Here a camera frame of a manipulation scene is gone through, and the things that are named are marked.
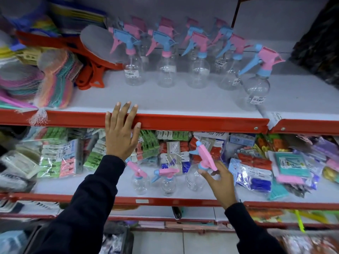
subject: tiled floor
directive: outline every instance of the tiled floor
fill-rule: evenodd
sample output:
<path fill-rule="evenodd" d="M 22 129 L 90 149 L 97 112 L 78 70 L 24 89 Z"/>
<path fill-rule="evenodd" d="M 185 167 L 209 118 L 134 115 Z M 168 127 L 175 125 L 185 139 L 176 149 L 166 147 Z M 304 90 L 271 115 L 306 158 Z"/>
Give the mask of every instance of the tiled floor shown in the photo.
<path fill-rule="evenodd" d="M 237 254 L 235 233 L 168 233 L 134 231 L 133 254 Z"/>

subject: hand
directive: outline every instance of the hand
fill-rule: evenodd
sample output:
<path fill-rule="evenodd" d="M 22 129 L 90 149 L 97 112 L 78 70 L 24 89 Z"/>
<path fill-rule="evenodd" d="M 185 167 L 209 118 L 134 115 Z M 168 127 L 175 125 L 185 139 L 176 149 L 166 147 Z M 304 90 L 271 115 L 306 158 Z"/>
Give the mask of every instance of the hand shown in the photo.
<path fill-rule="evenodd" d="M 141 123 L 138 122 L 133 129 L 133 136 L 130 137 L 132 123 L 138 111 L 138 105 L 134 105 L 124 123 L 125 116 L 131 102 L 127 102 L 120 110 L 121 103 L 114 107 L 112 115 L 106 112 L 105 133 L 106 133 L 106 154 L 114 155 L 125 161 L 137 147 Z"/>
<path fill-rule="evenodd" d="M 212 188 L 214 196 L 220 202 L 221 206 L 224 209 L 227 209 L 232 204 L 237 203 L 237 199 L 235 198 L 233 175 L 221 161 L 216 161 L 215 166 L 218 171 L 214 171 L 212 175 L 220 174 L 220 180 L 214 180 L 213 177 L 211 177 L 211 175 L 205 170 L 199 169 L 198 172 L 206 179 L 207 183 Z"/>

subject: left hand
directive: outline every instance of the left hand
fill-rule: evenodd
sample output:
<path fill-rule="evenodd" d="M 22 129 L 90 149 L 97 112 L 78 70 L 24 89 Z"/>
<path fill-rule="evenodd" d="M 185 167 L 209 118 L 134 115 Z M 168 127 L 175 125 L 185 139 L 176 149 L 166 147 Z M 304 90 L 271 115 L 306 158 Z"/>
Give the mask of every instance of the left hand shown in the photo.
<path fill-rule="evenodd" d="M 141 123 L 138 122 L 133 129 L 133 136 L 130 137 L 132 123 L 138 111 L 138 105 L 134 105 L 125 120 L 131 102 L 127 102 L 120 110 L 121 103 L 118 102 L 111 113 L 106 112 L 105 133 L 106 133 L 106 155 L 114 155 L 125 161 L 137 147 Z"/>

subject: teal package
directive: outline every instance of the teal package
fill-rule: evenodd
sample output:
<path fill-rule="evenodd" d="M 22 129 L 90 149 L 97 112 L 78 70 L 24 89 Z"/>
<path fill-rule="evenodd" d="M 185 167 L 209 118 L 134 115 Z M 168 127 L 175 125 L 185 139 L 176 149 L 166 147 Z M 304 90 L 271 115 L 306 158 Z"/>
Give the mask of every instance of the teal package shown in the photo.
<path fill-rule="evenodd" d="M 305 178 L 309 178 L 311 176 L 305 160 L 301 155 L 276 152 L 275 157 L 282 175 L 294 175 Z"/>

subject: black sleeve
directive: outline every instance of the black sleeve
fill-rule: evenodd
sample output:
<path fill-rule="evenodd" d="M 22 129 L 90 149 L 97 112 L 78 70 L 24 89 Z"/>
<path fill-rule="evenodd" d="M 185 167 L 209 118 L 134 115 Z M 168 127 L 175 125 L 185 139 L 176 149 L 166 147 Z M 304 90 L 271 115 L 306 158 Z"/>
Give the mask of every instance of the black sleeve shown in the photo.
<path fill-rule="evenodd" d="M 70 205 L 50 223 L 43 244 L 35 254 L 99 253 L 104 224 L 124 169 L 122 159 L 104 156 L 95 173 L 79 185 Z"/>
<path fill-rule="evenodd" d="M 228 207 L 225 215 L 238 235 L 239 254 L 285 253 L 278 240 L 253 221 L 242 203 Z"/>

